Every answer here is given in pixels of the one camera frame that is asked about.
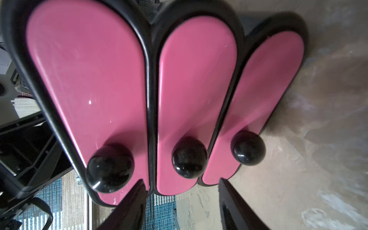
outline black strap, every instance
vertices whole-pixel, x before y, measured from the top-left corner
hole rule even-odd
[[[34,204],[35,206],[37,206],[39,209],[41,209],[42,211],[46,212],[49,217],[47,218],[47,221],[45,223],[45,226],[43,227],[42,230],[47,230],[49,229],[49,227],[52,224],[52,221],[54,219],[54,216],[52,215],[51,212],[51,208],[46,204],[46,202],[44,202],[42,199],[38,198],[38,197],[33,197],[31,199],[31,204]]]

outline black frame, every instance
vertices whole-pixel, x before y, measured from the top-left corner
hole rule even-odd
[[[7,51],[14,60],[17,70],[25,77],[35,99],[43,111],[51,129],[57,136],[62,145],[66,155],[68,156],[73,168],[76,170],[81,181],[85,185],[88,195],[93,201],[102,206],[115,207],[115,205],[106,204],[98,196],[97,192],[93,191],[87,184],[85,178],[85,167],[82,160],[79,158],[78,152],[68,135],[68,132],[63,125],[60,115],[43,83],[41,77],[30,57],[26,45],[26,26],[29,17],[33,10],[42,2],[46,0],[5,0],[1,6],[1,28],[4,35],[5,43],[7,44]],[[133,31],[136,33],[137,39],[141,43],[142,51],[145,56],[146,67],[146,90],[150,92],[149,82],[151,72],[151,62],[149,60],[151,53],[150,46],[150,24],[147,17],[140,9],[139,5],[134,0],[95,0],[106,5],[115,11],[123,20],[125,20]],[[152,145],[154,138],[153,132],[148,126],[148,143]]]
[[[44,121],[46,121],[44,115],[41,112],[37,112],[21,119],[4,124],[0,126],[0,141],[3,142],[4,140],[2,138],[8,134],[18,135],[18,132],[24,130],[24,128],[29,130],[34,125],[41,124]],[[50,132],[46,133],[49,133],[50,139],[55,139],[51,130]],[[33,132],[29,133],[29,135],[38,134],[38,129],[34,129]],[[50,139],[47,142],[46,146],[52,145],[53,147],[49,150],[48,156],[53,156],[53,159],[51,161],[58,159],[57,164],[44,164],[45,166],[50,168],[38,168],[38,170],[32,176],[37,177],[38,179],[45,179],[49,175],[50,178],[46,181],[41,180],[35,183],[24,185],[20,183],[17,177],[14,177],[7,169],[0,165],[0,175],[2,176],[2,178],[0,179],[0,181],[2,182],[2,184],[0,184],[0,189],[3,191],[3,194],[0,196],[0,228],[3,225],[7,226],[14,216],[22,213],[31,204],[38,205],[39,207],[41,205],[45,208],[46,206],[40,204],[40,202],[36,201],[35,203],[33,203],[33,201],[38,199],[35,199],[34,196],[44,187],[72,170],[72,165],[70,164],[68,158],[63,153],[60,153],[60,151],[62,152],[60,144],[58,142],[52,144],[50,143]],[[45,175],[38,177],[38,173],[43,173]]]
[[[219,181],[219,201],[222,229],[270,230],[224,178]]]

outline pink plastic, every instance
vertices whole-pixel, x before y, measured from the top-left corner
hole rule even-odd
[[[96,1],[52,0],[32,13],[26,39],[84,165],[104,144],[133,153],[128,184],[101,200],[119,204],[141,178],[148,189],[145,62],[129,25]]]
[[[166,40],[160,56],[157,190],[176,195],[197,179],[176,173],[174,145],[192,136],[208,147],[237,59],[224,22],[209,16],[187,20]]]
[[[295,32],[281,32],[268,38],[248,60],[223,126],[209,158],[202,180],[217,184],[238,169],[231,151],[233,136],[242,129],[259,133],[287,86],[299,69],[304,43]]]

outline glossy surface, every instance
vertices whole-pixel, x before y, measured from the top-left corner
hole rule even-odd
[[[197,182],[176,173],[171,154],[184,136],[194,137],[208,147],[236,59],[234,36],[217,18],[191,18],[166,40],[159,62],[159,193],[176,195]]]
[[[39,5],[26,31],[31,58],[86,163],[101,146],[119,143],[134,158],[123,189],[99,194],[118,204],[139,180],[148,190],[145,62],[130,26],[106,6],[89,0]]]
[[[235,134],[247,129],[258,134],[302,61],[304,44],[295,32],[280,32],[268,38],[252,54],[235,90],[223,126],[210,153],[205,184],[230,178],[239,162],[231,153]]]
[[[86,169],[88,185],[97,192],[112,193],[128,183],[134,172],[129,149],[111,144],[98,149]]]
[[[240,131],[231,140],[231,153],[243,165],[259,164],[266,155],[266,146],[262,138],[250,131]]]
[[[183,137],[175,145],[171,160],[179,175],[189,179],[197,178],[206,169],[207,149],[199,140]]]

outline black plastic edge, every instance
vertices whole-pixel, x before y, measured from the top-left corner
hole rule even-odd
[[[13,197],[9,202],[9,207],[7,207],[7,210],[4,213],[9,212],[10,210],[13,209],[17,209],[16,207],[20,208],[21,206],[23,206],[24,202],[27,201],[28,199],[34,197],[40,190],[42,190],[44,187],[46,187],[47,185],[53,183],[54,181],[56,181],[57,179],[59,179],[60,177],[64,176],[65,174],[67,174],[68,172],[70,172],[72,170],[72,167],[67,168],[66,170],[60,172],[59,174],[57,174],[56,176],[50,178],[47,182],[43,183],[42,185],[38,186],[37,189],[33,190],[32,192],[29,192],[29,196],[27,196],[26,198],[22,198],[22,199],[17,199],[16,197]]]
[[[81,181],[85,185],[84,187],[86,188],[89,196],[98,205],[115,207],[114,205],[104,203],[98,194],[89,188],[85,178],[84,164],[78,157],[78,152],[71,138],[69,137],[61,117],[58,114],[56,107],[28,52],[25,37],[27,21],[31,16],[32,11],[44,1],[45,0],[3,1],[1,5],[1,28],[7,50],[14,60],[17,70],[26,78],[26,81],[31,88],[31,91],[41,110],[43,111],[51,129],[54,131],[73,168],[76,170]],[[139,8],[138,4],[133,0],[101,0],[98,2],[108,6],[110,9],[118,13],[134,30],[139,41],[141,42],[141,46],[145,55],[146,73],[148,73],[150,71],[150,47],[147,45],[149,44],[148,41],[150,40],[150,26],[145,14]],[[146,75],[146,82],[149,82],[149,76],[150,74]],[[148,137],[148,143],[152,144],[150,137]]]
[[[18,130],[22,127],[33,125],[35,123],[40,123],[45,120],[46,119],[43,116],[42,112],[36,112],[26,117],[22,117],[20,119],[11,121],[9,123],[6,123],[0,126],[0,138],[1,138],[1,135],[3,134]]]
[[[266,15],[266,14],[269,14],[269,13],[263,13],[263,12],[249,13],[249,14],[241,15],[241,17],[243,17],[245,19],[249,19],[250,17],[254,17],[254,18],[256,18],[256,20],[259,20],[259,17],[257,17],[257,14]],[[224,105],[221,109],[219,120],[217,121],[216,128],[215,128],[215,131],[213,133],[213,136],[212,136],[209,148],[208,148],[209,154],[211,153],[211,151],[213,149],[213,146],[215,144],[215,141],[217,139],[217,136],[219,134],[221,126],[224,122],[224,119],[225,119],[227,110],[229,108],[230,102],[231,102],[232,97],[234,95],[234,92],[236,90],[236,85],[239,82],[239,79],[240,79],[240,77],[243,73],[243,69],[244,69],[247,61],[249,60],[250,56],[268,37],[270,37],[270,36],[272,36],[276,33],[283,32],[283,31],[296,32],[303,39],[303,42],[304,42],[303,59],[302,59],[302,62],[300,63],[299,69],[296,72],[295,76],[298,74],[300,68],[302,67],[302,65],[304,63],[305,56],[306,56],[307,49],[308,49],[308,44],[309,44],[308,28],[307,28],[307,25],[304,22],[304,20],[299,15],[297,15],[296,13],[293,13],[293,12],[275,13],[272,16],[264,18],[264,20],[260,20],[260,23],[258,25],[256,25],[252,30],[250,30],[249,34],[247,34],[246,37],[245,37],[245,47],[244,47],[244,53],[243,53],[244,56],[241,59],[242,60],[241,61],[242,62],[241,63],[241,68],[240,68],[241,71],[239,71],[239,73],[236,77],[237,79],[236,79],[235,86],[233,88],[229,88],[229,94],[226,95],[227,100],[225,100],[225,103],[224,103]],[[286,88],[285,92],[287,92],[287,90],[289,89],[289,87],[292,84],[293,80],[290,82],[290,84]],[[272,116],[272,114],[275,111],[276,107],[278,106],[279,102],[277,103],[277,105],[273,109],[273,111],[270,114],[269,118]],[[267,125],[267,122],[263,126],[261,132],[264,130],[264,127]],[[200,178],[198,178],[198,184],[202,185],[202,186],[206,186],[206,187],[217,185],[217,184],[214,184],[214,185],[205,184],[202,181],[202,176]]]
[[[162,47],[164,46],[166,39],[169,37],[172,31],[175,30],[184,21],[196,17],[196,16],[212,16],[222,20],[234,34],[237,43],[237,64],[233,73],[233,77],[230,82],[230,88],[235,85],[235,77],[240,69],[240,57],[242,56],[241,51],[243,50],[244,44],[244,33],[240,20],[237,18],[236,13],[233,11],[231,6],[221,0],[176,0],[170,3],[164,3],[160,12],[152,21],[152,41],[153,41],[153,55],[152,55],[152,73],[153,78],[149,88],[152,89],[148,98],[150,98],[149,107],[152,109],[149,111],[149,117],[153,123],[151,130],[154,130],[157,138],[157,127],[158,127],[158,81],[159,81],[159,59]],[[151,186],[153,187],[153,192],[157,195],[165,196],[160,194],[156,188],[157,179],[157,142],[155,141],[155,146],[149,149],[151,153],[151,162],[154,163],[153,170],[153,180],[151,181]]]

